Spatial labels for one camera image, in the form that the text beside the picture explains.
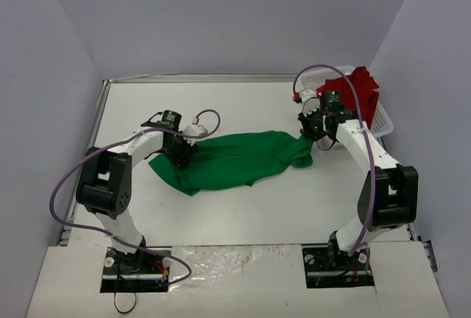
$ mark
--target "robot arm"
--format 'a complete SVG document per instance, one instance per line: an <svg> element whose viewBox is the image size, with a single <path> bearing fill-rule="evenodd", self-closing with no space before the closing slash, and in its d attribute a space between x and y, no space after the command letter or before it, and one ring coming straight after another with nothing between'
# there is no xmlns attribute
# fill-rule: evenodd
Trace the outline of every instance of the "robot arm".
<svg viewBox="0 0 471 318"><path fill-rule="evenodd" d="M197 151L195 139L158 131L144 133L143 131L156 127L178 131L182 118L180 114L170 110L158 114L162 114L160 121L148 120L133 133L142 133L140 138L109 149L85 163L77 186L77 202L93 213L105 230L127 243L140 247L145 247L146 241L135 227L128 210L132 169L156 152L162 152L176 167L184 169ZM183 134L203 136L208 134L208 131L202 125L193 123L184 129ZM88 153L95 149L97 148L90 148ZM112 243L113 248L123 255L136 252L136 249L124 246L113 238Z"/></svg>
<svg viewBox="0 0 471 318"><path fill-rule="evenodd" d="M372 221L363 238L364 247L380 234L413 222L417 213L418 174L414 167L403 166L373 137L366 124L360 128L358 115L341 105L338 91L325 91L319 96L311 90L300 94L302 112L298 115L304 135L318 141L326 135L344 145L365 176L357 205L357 216L329 238L329 256L333 266L348 261L348 252L354 247L368 212L371 194L369 154L363 131L371 145L375 163L375 203Z"/></svg>

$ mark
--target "green cloth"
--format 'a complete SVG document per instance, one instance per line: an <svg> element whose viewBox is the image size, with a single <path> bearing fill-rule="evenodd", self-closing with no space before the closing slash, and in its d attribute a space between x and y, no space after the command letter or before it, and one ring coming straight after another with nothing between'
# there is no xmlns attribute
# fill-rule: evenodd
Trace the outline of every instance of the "green cloth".
<svg viewBox="0 0 471 318"><path fill-rule="evenodd" d="M251 186L256 180L283 172L289 165L312 164L312 142L286 132L232 134L197 142L199 150L186 169L173 166L165 155L149 165L162 180L187 195L201 189Z"/></svg>

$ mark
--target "plastic basket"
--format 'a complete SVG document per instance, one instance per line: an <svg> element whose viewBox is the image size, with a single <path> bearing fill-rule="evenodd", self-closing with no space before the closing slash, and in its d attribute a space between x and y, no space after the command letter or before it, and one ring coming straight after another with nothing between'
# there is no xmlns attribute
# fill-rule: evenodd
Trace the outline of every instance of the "plastic basket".
<svg viewBox="0 0 471 318"><path fill-rule="evenodd" d="M353 69L352 66L339 66L338 70L345 74L350 74ZM335 71L330 69L318 69L314 71L308 71L300 76L300 81L305 90L316 90L325 84L327 79L336 79L339 77ZM388 113L384 110L380 102L376 105L375 117L371 125L371 133L375 138L392 133L394 125L388 116Z"/></svg>

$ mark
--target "gray wall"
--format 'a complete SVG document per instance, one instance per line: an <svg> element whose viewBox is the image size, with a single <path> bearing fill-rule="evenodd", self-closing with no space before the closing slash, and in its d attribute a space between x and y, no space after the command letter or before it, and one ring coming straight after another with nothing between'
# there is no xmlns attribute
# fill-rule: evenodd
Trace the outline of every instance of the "gray wall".
<svg viewBox="0 0 471 318"><path fill-rule="evenodd" d="M386 145L419 170L417 224L451 317L471 317L470 27L470 0L406 0L371 66L395 125Z"/></svg>
<svg viewBox="0 0 471 318"><path fill-rule="evenodd" d="M100 84L57 0L0 0L0 49L0 316L13 318L56 244L49 195L85 150Z"/></svg>
<svg viewBox="0 0 471 318"><path fill-rule="evenodd" d="M404 0L59 0L102 77L369 65Z"/></svg>

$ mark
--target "red cloth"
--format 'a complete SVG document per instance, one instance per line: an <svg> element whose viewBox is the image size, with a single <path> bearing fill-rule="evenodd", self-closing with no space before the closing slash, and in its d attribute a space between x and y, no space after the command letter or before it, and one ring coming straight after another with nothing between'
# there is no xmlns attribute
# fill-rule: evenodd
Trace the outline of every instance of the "red cloth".
<svg viewBox="0 0 471 318"><path fill-rule="evenodd" d="M375 116L376 104L380 97L379 92L375 91L375 89L379 88L379 85L376 83L375 79L369 75L369 71L364 66L357 67L348 77L358 95L363 120L368 125L368 128L371 128L373 117ZM324 91L340 91L341 103L346 106L348 110L356 110L352 90L343 77L325 80L325 84L317 89L317 92Z"/></svg>

